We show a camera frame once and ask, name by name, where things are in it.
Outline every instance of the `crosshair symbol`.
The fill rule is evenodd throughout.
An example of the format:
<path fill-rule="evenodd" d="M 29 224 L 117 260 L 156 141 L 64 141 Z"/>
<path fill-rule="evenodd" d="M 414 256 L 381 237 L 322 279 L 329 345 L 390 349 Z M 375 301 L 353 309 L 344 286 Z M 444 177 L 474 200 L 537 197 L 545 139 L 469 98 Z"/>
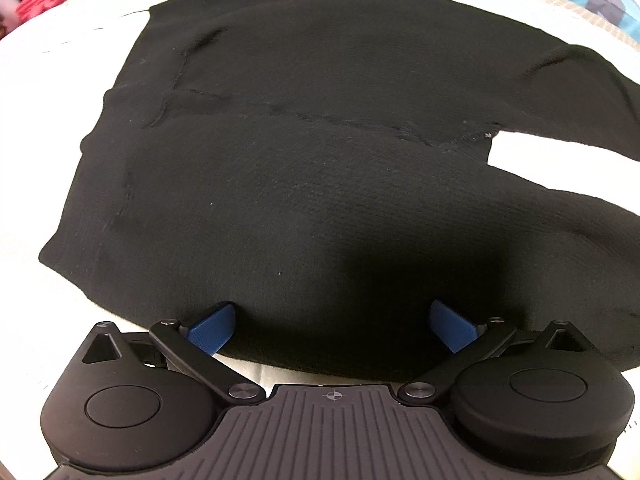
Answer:
<path fill-rule="evenodd" d="M 342 394 L 340 392 L 336 392 L 334 390 L 334 391 L 329 392 L 328 394 L 326 394 L 325 397 L 327 399 L 332 400 L 333 402 L 335 402 L 336 400 L 340 400 L 342 398 Z"/>

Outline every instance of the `grooved surface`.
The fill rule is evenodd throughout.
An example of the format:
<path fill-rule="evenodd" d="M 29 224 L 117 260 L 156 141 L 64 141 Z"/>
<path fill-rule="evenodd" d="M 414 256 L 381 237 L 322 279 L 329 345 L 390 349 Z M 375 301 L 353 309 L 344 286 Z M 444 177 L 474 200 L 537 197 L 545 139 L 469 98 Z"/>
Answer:
<path fill-rule="evenodd" d="M 90 480 L 69 467 L 49 480 Z M 206 443 L 130 480 L 524 480 L 485 462 L 432 408 L 399 404 L 386 386 L 280 386 L 226 412 Z M 598 467 L 556 479 L 614 480 Z"/>

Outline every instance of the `round screw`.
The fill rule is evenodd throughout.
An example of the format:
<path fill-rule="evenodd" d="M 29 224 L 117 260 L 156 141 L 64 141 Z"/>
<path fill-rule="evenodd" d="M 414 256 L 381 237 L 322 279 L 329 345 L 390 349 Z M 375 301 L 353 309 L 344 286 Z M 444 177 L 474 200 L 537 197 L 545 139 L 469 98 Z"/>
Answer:
<path fill-rule="evenodd" d="M 229 395 L 235 399 L 253 399 L 260 393 L 260 386 L 249 383 L 234 384 L 229 388 Z"/>
<path fill-rule="evenodd" d="M 436 388 L 429 383 L 410 383 L 404 387 L 404 392 L 415 399 L 426 399 L 436 393 Z"/>

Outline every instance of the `silver bolt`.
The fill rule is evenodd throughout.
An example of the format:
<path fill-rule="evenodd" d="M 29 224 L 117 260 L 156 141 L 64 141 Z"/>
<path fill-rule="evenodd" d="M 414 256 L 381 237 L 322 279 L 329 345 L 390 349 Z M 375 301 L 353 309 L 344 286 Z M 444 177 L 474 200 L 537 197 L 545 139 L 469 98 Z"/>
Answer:
<path fill-rule="evenodd" d="M 229 395 L 235 399 L 253 399 L 260 393 L 260 386 L 249 383 L 234 384 L 229 388 Z"/>
<path fill-rule="evenodd" d="M 429 383 L 411 383 L 404 387 L 404 392 L 415 399 L 426 399 L 436 393 L 436 388 Z"/>

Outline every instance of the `ribbed gray panel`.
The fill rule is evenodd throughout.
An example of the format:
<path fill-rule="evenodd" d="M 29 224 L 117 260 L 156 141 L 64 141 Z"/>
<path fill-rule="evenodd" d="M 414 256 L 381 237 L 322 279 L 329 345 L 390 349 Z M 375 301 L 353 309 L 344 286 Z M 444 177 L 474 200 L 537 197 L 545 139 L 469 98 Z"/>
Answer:
<path fill-rule="evenodd" d="M 332 394 L 337 391 L 341 396 Z M 97 480 L 72 468 L 50 480 Z M 130 480 L 524 480 L 485 462 L 438 412 L 409 408 L 386 386 L 280 386 L 258 406 L 232 408 L 199 449 Z M 614 480 L 604 466 L 558 480 Z"/>

